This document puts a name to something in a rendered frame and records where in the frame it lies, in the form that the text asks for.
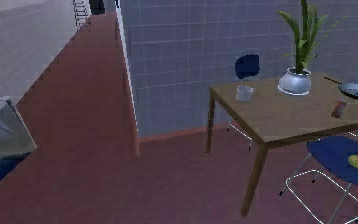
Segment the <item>clear glass mug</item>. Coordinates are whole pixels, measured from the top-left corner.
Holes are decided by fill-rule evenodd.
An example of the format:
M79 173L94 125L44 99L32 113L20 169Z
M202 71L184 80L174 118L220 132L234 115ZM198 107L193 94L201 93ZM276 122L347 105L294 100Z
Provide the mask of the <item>clear glass mug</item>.
M254 92L254 88L249 86L238 86L236 88L236 99L238 101L249 101Z

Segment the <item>dark frying pan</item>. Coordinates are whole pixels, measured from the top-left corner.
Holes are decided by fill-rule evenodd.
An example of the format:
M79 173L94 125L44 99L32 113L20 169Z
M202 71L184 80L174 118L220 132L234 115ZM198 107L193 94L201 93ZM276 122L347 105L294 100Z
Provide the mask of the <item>dark frying pan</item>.
M356 83L343 83L334 78L325 76L325 79L332 81L338 85L338 89L346 96L349 96L353 99L358 99L358 84Z

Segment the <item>brown wooden table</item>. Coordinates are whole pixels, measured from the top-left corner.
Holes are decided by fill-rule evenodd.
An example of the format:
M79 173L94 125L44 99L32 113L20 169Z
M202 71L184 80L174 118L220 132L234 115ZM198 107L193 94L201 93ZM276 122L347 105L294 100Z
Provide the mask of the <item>brown wooden table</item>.
M247 216L265 164L268 151L325 136L358 130L358 99L341 93L338 85L324 73L311 75L308 95L292 96L280 92L277 78L233 82L209 87L207 141L212 141L214 110L220 105L258 145L241 214ZM249 101L236 99L236 88L249 86ZM331 116L338 101L347 105L340 118Z

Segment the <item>black object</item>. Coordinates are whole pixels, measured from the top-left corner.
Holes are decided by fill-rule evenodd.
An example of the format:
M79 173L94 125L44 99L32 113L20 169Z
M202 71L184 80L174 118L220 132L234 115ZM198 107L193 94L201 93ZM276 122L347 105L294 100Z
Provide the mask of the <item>black object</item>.
M105 13L104 0L89 0L91 13L93 15L100 15Z

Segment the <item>white shelf rack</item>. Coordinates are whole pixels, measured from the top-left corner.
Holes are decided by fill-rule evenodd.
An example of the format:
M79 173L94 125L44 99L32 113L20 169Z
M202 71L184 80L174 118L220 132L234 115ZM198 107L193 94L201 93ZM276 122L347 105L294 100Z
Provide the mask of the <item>white shelf rack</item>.
M73 10L75 25L77 30L82 27L89 27L90 22L88 21L89 14L84 0L73 0Z

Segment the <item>dark brown remote control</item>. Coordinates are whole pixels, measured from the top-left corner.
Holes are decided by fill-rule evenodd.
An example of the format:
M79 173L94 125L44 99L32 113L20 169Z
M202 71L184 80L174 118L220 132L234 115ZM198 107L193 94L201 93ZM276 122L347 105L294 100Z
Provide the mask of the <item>dark brown remote control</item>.
M334 118L340 118L343 114L344 109L346 108L347 102L346 101L338 101L334 110L331 113L331 116Z

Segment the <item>green plant in silver pot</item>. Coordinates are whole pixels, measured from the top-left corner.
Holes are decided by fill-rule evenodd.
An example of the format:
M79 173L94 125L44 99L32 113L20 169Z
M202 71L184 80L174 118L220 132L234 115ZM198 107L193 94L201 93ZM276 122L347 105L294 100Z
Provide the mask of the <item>green plant in silver pot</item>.
M295 65L286 70L280 78L278 90L292 96L308 95L311 89L311 71L308 69L310 61L316 57L315 48L329 36L325 31L324 35L317 40L318 32L328 18L328 15L318 15L317 7L309 4L307 0L300 0L302 26L298 20L285 11L278 11L278 14L288 24L295 44Z

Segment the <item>blue chair with metal legs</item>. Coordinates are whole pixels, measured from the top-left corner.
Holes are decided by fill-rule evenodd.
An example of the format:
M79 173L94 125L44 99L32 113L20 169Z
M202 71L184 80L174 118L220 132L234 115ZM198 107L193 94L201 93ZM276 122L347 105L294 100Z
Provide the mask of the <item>blue chair with metal legs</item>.
M349 156L358 155L358 134L350 132L350 135L353 136L353 139L344 136L329 136L309 141L306 144L307 156L293 171L292 175L285 180L283 188L279 192L279 195L282 196L288 190L318 224L325 223L312 212L291 188L291 181L297 177L315 173L312 182L315 182L318 176L323 176L343 191L343 195L327 224L332 223L347 196L358 203L358 198L350 192L353 185L358 185L358 169L348 162ZM358 222L358 215L344 224L354 222Z
M235 73L236 78L239 80L247 79L248 77L256 76L260 72L260 59L257 54L248 54L241 56L239 59L235 62ZM250 143L248 146L248 150L251 150L252 148L252 139L240 131L233 123L232 119L229 119L227 130L234 129L237 132L239 132L241 135L243 135L245 138L247 138Z

